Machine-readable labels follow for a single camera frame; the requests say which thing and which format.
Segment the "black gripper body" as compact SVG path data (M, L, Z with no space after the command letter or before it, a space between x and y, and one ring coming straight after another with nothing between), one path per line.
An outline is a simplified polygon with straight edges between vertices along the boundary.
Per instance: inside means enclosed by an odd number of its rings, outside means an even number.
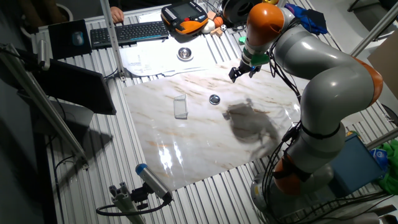
M251 66L245 60L241 59L240 64L239 64L239 68L241 69L243 74L249 73L251 71L252 67L255 67L255 66Z

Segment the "bare person hand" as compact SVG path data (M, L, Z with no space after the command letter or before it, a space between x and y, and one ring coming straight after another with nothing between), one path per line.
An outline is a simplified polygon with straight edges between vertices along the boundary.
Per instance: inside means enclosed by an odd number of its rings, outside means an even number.
M122 12L122 10L120 10L120 8L113 6L110 8L110 11L114 24L124 22L124 13Z

